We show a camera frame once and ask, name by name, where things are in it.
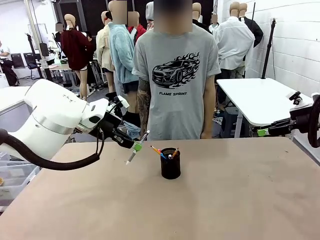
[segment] tattooed arm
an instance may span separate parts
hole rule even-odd
[[[204,123],[201,139],[212,138],[212,118],[215,113],[216,105],[216,88],[215,88],[215,76],[209,77],[205,82],[205,89],[203,95],[204,102]]]
[[[137,104],[139,108],[140,121],[141,121],[140,136],[143,136],[147,131],[150,102],[151,102],[150,83],[149,81],[145,81],[139,78]]]

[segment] red jacket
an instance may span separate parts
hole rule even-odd
[[[61,33],[61,48],[68,58],[69,67],[74,71],[83,69],[94,54],[94,46],[82,32],[75,29]]]
[[[131,33],[133,29],[134,29],[133,26],[129,26],[128,27],[129,33]],[[134,40],[134,44],[136,44],[136,42],[138,41],[138,38],[140,38],[142,36],[142,34],[144,34],[146,31],[147,30],[145,30],[144,27],[141,24],[138,25],[138,27],[136,28],[136,34],[135,34],[134,39],[133,39]]]

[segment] table surface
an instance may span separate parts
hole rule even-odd
[[[61,64],[60,66],[49,65],[49,69],[50,69],[50,71],[52,71],[52,70],[62,70],[62,71],[71,70],[71,68],[69,67],[69,63],[64,63],[64,64]]]
[[[148,147],[179,147],[181,176],[161,177]],[[66,144],[54,161],[95,143]],[[318,240],[320,168],[289,139],[106,142],[73,171],[43,169],[0,217],[1,240]]]
[[[266,126],[290,117],[293,101],[287,98],[296,90],[271,78],[219,79],[220,87],[245,118],[255,126]],[[304,94],[303,101],[312,103]]]
[[[0,113],[22,103],[30,86],[9,86],[0,88]]]

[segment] black jacket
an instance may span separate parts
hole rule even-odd
[[[253,45],[253,47],[255,48],[261,42],[262,38],[264,37],[264,32],[261,30],[261,28],[256,23],[256,21],[251,20],[251,19],[247,18],[246,16],[239,17],[239,21],[241,21],[242,18],[244,18],[245,25],[248,26],[248,28],[251,30],[251,32],[253,33],[253,35],[255,37],[254,45]]]
[[[195,25],[197,25],[198,27],[206,30],[208,33],[212,34],[212,33],[210,32],[210,30],[209,30],[209,26],[207,26],[207,25],[205,25],[205,24],[203,24],[203,23],[201,23],[201,22],[198,22],[198,21],[195,20],[195,19],[192,19],[192,23],[195,24]]]

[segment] cup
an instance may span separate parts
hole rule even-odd
[[[175,148],[165,148],[161,152],[166,157],[160,157],[161,160],[161,175],[165,179],[177,179],[181,175],[180,170],[180,151],[176,153],[173,159],[169,159],[169,155],[174,154]]]

